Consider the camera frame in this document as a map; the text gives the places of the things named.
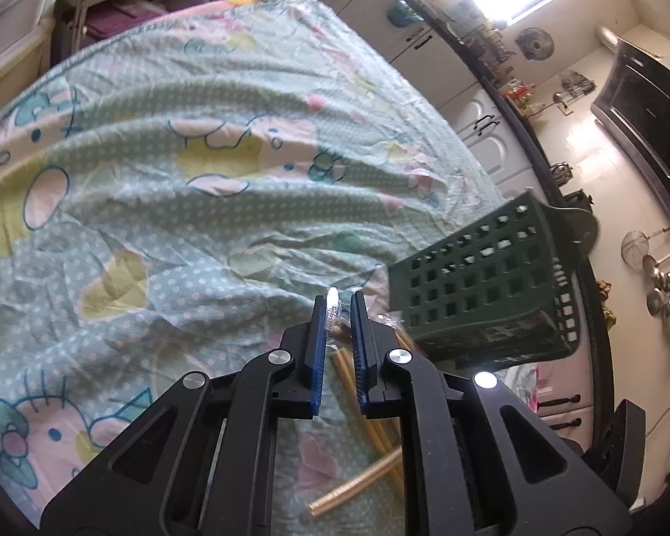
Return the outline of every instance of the cabinet handle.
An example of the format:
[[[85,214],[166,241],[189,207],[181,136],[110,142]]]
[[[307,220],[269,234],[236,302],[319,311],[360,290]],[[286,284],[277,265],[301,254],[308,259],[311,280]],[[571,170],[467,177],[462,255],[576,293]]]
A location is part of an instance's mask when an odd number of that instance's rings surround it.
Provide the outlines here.
[[[419,50],[420,48],[422,48],[422,46],[424,46],[425,44],[427,44],[427,42],[429,42],[431,39],[433,39],[433,37],[434,37],[434,36],[432,36],[431,34],[430,34],[429,36],[427,36],[427,37],[422,41],[422,44],[417,44],[417,46],[415,46],[415,50]]]
[[[479,123],[481,123],[481,121],[483,121],[485,118],[490,118],[493,121],[495,117],[494,117],[494,115],[484,115],[481,118],[477,118],[477,120],[473,122],[474,130],[477,130],[479,128]]]
[[[580,403],[581,396],[579,394],[574,395],[573,397],[562,397],[561,399],[552,399],[551,401],[542,401],[538,403],[539,409],[542,407],[555,407],[557,405],[565,405],[566,403]]]
[[[414,34],[412,34],[408,39],[406,39],[405,42],[411,42],[411,41],[413,41],[417,36],[419,36],[420,34],[422,34],[422,30],[424,30],[424,28],[419,28],[419,30],[417,30],[417,31],[416,31]]]
[[[481,129],[479,129],[479,133],[477,133],[477,137],[481,137],[484,134],[484,129],[486,127],[490,127],[491,125],[494,125],[494,128],[497,128],[501,124],[501,121],[489,121],[486,125],[484,125]]]
[[[569,421],[568,423],[554,423],[553,425],[549,425],[549,428],[553,431],[558,431],[559,429],[566,429],[567,427],[580,427],[581,423],[583,423],[581,418],[576,417],[573,421]]]

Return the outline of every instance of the black cable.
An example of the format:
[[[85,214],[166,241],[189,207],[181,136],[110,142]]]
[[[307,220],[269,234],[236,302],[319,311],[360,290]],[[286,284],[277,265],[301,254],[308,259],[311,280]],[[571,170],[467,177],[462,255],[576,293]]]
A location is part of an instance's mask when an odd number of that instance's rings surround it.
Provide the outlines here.
[[[655,422],[655,425],[653,425],[653,426],[650,428],[650,431],[648,431],[648,432],[645,434],[645,438],[646,438],[646,439],[647,439],[648,435],[650,435],[653,431],[655,431],[655,428],[656,428],[658,425],[660,425],[660,422],[663,420],[663,418],[665,417],[665,415],[667,415],[668,413],[670,413],[670,406],[665,410],[665,412],[664,412],[662,415],[660,415],[660,418],[658,419],[658,421]]]

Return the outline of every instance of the bed sheet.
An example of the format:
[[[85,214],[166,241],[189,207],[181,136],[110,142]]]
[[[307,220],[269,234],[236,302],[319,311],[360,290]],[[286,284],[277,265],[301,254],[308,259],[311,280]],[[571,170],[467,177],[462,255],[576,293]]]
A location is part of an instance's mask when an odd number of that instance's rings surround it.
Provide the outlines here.
[[[501,202],[318,0],[211,3],[81,51],[0,113],[0,482],[37,523],[184,372],[240,369],[329,286],[386,310],[388,265]],[[401,532],[386,481],[305,514],[374,458],[327,361],[320,417],[280,425],[273,534]]]

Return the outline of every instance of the hanging ladle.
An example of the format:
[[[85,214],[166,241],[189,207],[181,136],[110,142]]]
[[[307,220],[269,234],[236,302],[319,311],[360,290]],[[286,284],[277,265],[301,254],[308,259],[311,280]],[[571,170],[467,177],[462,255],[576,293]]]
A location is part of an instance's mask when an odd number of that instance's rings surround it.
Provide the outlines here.
[[[654,273],[655,287],[663,292],[670,292],[670,272],[661,272],[660,268],[657,268]]]
[[[651,290],[645,297],[645,306],[650,316],[657,316],[663,309],[666,315],[670,316],[670,291],[666,292],[660,288]]]
[[[660,266],[670,259],[670,253],[663,255],[659,260],[653,258],[650,254],[643,256],[643,270],[652,279],[655,279],[660,274]]]

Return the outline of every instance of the green plastic basket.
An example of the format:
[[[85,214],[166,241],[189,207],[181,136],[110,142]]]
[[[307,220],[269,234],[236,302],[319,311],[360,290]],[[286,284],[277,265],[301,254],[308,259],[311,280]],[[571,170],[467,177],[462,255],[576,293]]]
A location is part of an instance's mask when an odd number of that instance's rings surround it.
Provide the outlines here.
[[[391,310],[433,361],[492,370],[572,354],[571,278],[531,192],[390,266]]]

